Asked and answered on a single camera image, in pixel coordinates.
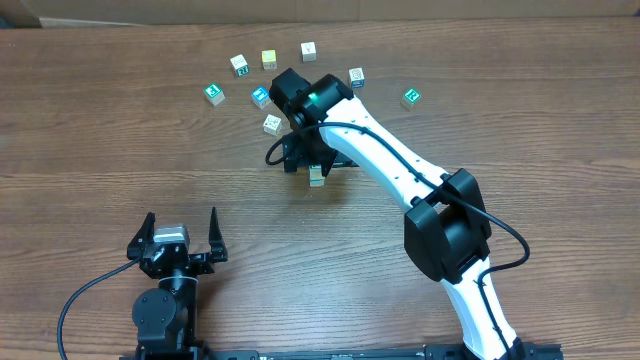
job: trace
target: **small cube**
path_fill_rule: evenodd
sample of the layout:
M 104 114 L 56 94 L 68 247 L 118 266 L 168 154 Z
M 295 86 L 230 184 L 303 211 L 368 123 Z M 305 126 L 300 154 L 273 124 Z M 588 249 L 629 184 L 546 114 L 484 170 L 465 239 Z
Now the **small cube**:
M 324 185 L 324 176 L 322 176 L 322 166 L 309 165 L 309 186 L 320 187 Z
M 265 70 L 275 70 L 278 68 L 275 50 L 264 50 L 262 52 L 262 66 Z
M 262 128 L 268 134 L 278 136 L 280 129 L 282 129 L 282 119 L 271 114 L 267 115 L 267 119 L 262 124 Z
M 264 86 L 260 86 L 253 90 L 251 93 L 251 99 L 253 99 L 253 103 L 256 104 L 260 110 L 264 109 L 265 106 L 271 103 L 271 99 L 269 99 L 269 92 L 264 88 Z
M 351 82 L 351 88 L 359 88 L 364 86 L 364 72 L 362 68 L 355 68 L 349 70 L 349 80 Z
M 245 76 L 249 73 L 249 64 L 247 64 L 242 54 L 232 57 L 231 65 L 233 65 L 233 71 L 238 77 Z
M 213 83 L 204 89 L 204 95 L 213 104 L 218 106 L 224 100 L 224 93 L 218 84 Z
M 302 48 L 303 62 L 316 61 L 316 43 L 313 41 L 309 43 L 302 43 L 300 44 L 300 47 Z
M 407 109 L 413 109 L 413 106 L 420 100 L 420 93 L 418 90 L 411 88 L 402 96 L 402 105 Z

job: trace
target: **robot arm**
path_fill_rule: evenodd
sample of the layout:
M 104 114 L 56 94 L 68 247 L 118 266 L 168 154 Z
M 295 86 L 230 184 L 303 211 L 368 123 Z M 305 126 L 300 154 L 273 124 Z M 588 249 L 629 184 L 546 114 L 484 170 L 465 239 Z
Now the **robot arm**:
M 475 179 L 464 170 L 451 176 L 420 158 L 375 121 L 353 92 L 331 75 L 310 85 L 289 69 L 274 79 L 270 96 L 294 130 L 318 123 L 336 124 L 304 135 L 303 149 L 289 161 L 319 164 L 326 176 L 338 155 L 344 155 L 380 183 L 405 214 L 407 254 L 425 275 L 444 285 L 460 319 L 467 348 L 480 359 L 507 358 L 476 283 L 480 273 L 489 268 L 488 221 L 453 204 L 438 214 L 434 207 L 444 201 L 434 189 L 415 178 L 378 140 L 339 124 L 368 128 L 433 185 L 484 211 Z M 504 318 L 490 275 L 483 282 L 496 322 L 507 346 L 513 348 L 519 340 Z
M 410 161 L 435 185 L 441 185 L 441 176 L 447 174 L 441 167 L 416 155 L 384 129 L 367 112 L 360 99 L 355 96 L 351 100 L 343 99 L 329 109 L 325 122 L 352 123 L 369 128 L 393 146 L 404 159 Z M 414 199 L 426 198 L 433 192 L 433 189 L 417 181 L 395 156 L 372 137 L 357 130 L 340 127 L 323 127 L 319 131 L 329 147 L 352 159 L 373 177 L 391 195 L 403 213 L 407 213 L 413 208 Z M 452 284 L 447 280 L 440 282 L 444 285 L 458 314 L 464 343 L 469 350 L 480 359 L 500 359 L 506 351 L 497 333 L 493 330 L 493 325 L 476 284 L 480 273 L 488 268 L 489 258 L 479 259 L 462 273 L 462 280 L 459 283 Z M 500 326 L 509 346 L 512 346 L 516 339 L 516 333 L 509 326 L 502 313 L 490 275 L 485 276 L 483 281 L 486 284 L 485 294 L 489 299 L 496 321 L 498 321 L 498 326 Z

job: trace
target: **black joint cover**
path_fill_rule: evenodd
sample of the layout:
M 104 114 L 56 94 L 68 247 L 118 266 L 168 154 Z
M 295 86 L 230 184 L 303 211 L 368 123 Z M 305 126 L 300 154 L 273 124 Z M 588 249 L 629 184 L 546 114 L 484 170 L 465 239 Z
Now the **black joint cover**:
M 484 211 L 477 181 L 460 169 L 446 178 L 441 189 Z M 477 260 L 489 255 L 489 221 L 454 203 L 438 213 L 433 206 L 449 204 L 438 191 L 417 201 L 404 218 L 404 247 L 409 258 L 433 281 L 457 284 Z

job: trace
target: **wooden table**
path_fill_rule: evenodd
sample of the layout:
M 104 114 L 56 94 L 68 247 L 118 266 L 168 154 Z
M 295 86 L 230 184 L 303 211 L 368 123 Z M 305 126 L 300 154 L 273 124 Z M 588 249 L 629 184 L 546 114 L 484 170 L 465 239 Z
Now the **wooden table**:
M 318 60 L 302 64 L 300 43 Z M 640 352 L 640 21 L 564 19 L 0 31 L 0 359 L 57 359 L 78 287 L 126 262 L 147 211 L 206 250 L 218 207 L 229 262 L 200 282 L 216 349 L 415 347 L 461 341 L 442 287 L 403 249 L 402 216 L 359 169 L 323 188 L 268 167 L 268 113 L 250 100 L 279 69 L 346 81 L 400 140 L 468 169 L 487 208 L 529 240 L 495 275 L 510 324 L 567 359 Z M 236 79 L 229 59 L 251 73 Z M 227 97 L 214 108 L 211 82 Z M 415 87 L 412 112 L 400 98 Z M 494 227 L 492 261 L 520 256 Z M 131 269 L 65 323 L 72 359 L 136 345 Z

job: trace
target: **white block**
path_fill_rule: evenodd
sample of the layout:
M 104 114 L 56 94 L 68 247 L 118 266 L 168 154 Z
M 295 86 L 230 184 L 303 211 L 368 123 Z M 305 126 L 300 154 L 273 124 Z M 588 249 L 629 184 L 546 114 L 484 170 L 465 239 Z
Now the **white block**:
M 322 167 L 320 165 L 309 165 L 309 186 L 319 187 L 324 185 Z
M 262 124 L 262 128 L 264 129 L 264 132 L 273 136 L 278 136 L 280 129 L 282 129 L 282 119 L 269 114 Z
M 249 73 L 249 64 L 247 64 L 247 60 L 244 59 L 242 54 L 232 57 L 231 65 L 233 66 L 233 71 L 238 77 L 245 76 Z
M 300 44 L 302 48 L 302 61 L 316 61 L 316 43 L 313 41 L 310 43 L 302 43 Z
M 218 106 L 224 100 L 224 93 L 218 84 L 213 83 L 204 89 L 204 95 L 213 104 Z
M 264 109 L 265 106 L 271 103 L 271 99 L 269 99 L 269 92 L 264 88 L 264 86 L 260 86 L 253 90 L 251 93 L 251 99 L 253 100 L 253 103 L 260 108 L 260 110 Z
M 275 50 L 264 50 L 262 52 L 262 67 L 265 70 L 275 70 L 278 68 Z
M 349 82 L 352 89 L 364 86 L 364 71 L 362 71 L 362 68 L 349 70 Z

